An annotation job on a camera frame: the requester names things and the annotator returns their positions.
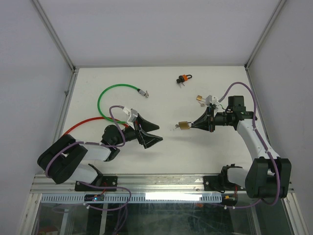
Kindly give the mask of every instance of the white robotic arm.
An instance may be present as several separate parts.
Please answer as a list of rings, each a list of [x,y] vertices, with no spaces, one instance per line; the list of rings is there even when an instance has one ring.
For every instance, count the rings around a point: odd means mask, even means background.
[[[124,130],[117,125],[109,125],[105,128],[101,142],[77,141],[71,135],[63,135],[37,160],[38,165],[53,179],[56,184],[66,180],[81,181],[95,185],[102,180],[103,174],[93,165],[81,164],[84,160],[112,161],[120,152],[122,143],[137,139],[144,148],[149,148],[163,140],[162,137],[148,132],[159,129],[145,119],[134,109],[123,110],[129,118]]]
[[[233,126],[245,141],[253,160],[249,170],[235,166],[235,164],[224,166],[219,175],[217,186],[226,190],[236,184],[244,187],[249,197],[263,199],[276,197],[280,185],[279,197],[286,197],[291,163],[288,159],[281,159],[272,149],[254,112],[246,111],[244,97],[229,96],[225,112],[218,112],[221,105],[216,96],[209,95],[206,99],[198,96],[197,100],[205,102],[208,106],[204,114],[194,122],[179,122],[177,126],[183,130],[197,128],[209,132],[214,132],[216,126]]]

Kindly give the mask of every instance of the gray wall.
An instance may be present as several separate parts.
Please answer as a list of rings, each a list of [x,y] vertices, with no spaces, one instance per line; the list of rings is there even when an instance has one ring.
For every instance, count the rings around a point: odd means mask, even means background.
[[[77,66],[243,65],[278,0],[40,0]]]
[[[0,2],[0,234],[16,234],[69,69],[28,0]]]
[[[291,181],[313,234],[313,1],[289,0],[250,67],[273,147],[292,163]]]

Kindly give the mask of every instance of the white table surface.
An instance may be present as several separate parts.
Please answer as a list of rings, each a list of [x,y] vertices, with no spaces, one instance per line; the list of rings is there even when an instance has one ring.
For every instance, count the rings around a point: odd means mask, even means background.
[[[192,79],[180,89],[179,75],[191,74]],[[249,85],[244,67],[143,67],[79,69],[70,102],[64,132],[87,118],[99,117],[97,100],[101,92],[113,84],[127,83],[150,94],[146,99],[137,91],[117,87],[103,95],[101,108],[109,116],[109,107],[123,105],[136,109],[140,115],[160,126],[150,132],[163,137],[163,141],[149,149],[137,140],[126,143],[111,162],[83,161],[94,164],[102,173],[184,174],[219,173],[224,165],[235,163],[249,169],[252,163],[249,151],[240,135],[230,126],[217,126],[214,133],[190,129],[175,129],[179,121],[195,121],[205,111],[196,101],[213,94],[222,97],[228,86],[241,81]],[[243,95],[248,111],[253,102],[248,90],[235,85],[228,95]],[[227,106],[227,98],[222,102]],[[126,120],[122,110],[113,115]],[[112,124],[96,120],[73,130],[71,135],[82,141],[100,141],[104,129]]]

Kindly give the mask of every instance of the red cable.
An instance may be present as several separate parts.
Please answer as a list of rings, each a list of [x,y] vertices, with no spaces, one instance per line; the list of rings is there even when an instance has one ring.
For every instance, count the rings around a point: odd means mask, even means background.
[[[237,195],[237,193],[238,193],[238,188],[237,188],[237,185],[235,185],[234,194],[233,194],[233,195],[231,195],[231,196],[229,196],[229,197],[234,197],[234,196],[236,196],[236,195]]]
[[[104,185],[105,187],[108,186],[106,182],[104,182],[103,185]],[[105,191],[106,191],[106,189],[104,189],[101,194],[103,194]]]
[[[82,125],[82,124],[84,124],[84,123],[86,123],[86,122],[93,121],[93,120],[100,120],[100,119],[104,119],[104,117],[95,117],[95,118],[92,117],[92,118],[86,119],[86,120],[84,120],[84,121],[81,121],[81,122],[77,123],[76,125],[72,126],[71,128],[69,128],[69,129],[64,133],[64,135],[68,134],[69,132],[71,132],[72,130],[74,130],[76,127],[78,127],[78,126],[80,126],[80,125]]]

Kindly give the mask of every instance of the glass panel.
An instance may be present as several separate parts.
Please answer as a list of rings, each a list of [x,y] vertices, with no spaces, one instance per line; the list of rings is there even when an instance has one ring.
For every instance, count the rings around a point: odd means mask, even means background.
[[[245,194],[237,206],[251,203]],[[121,204],[93,204],[116,208]],[[86,209],[84,205],[41,203],[35,235],[291,235],[282,201],[274,207],[225,210],[201,203],[129,203],[119,211]]]

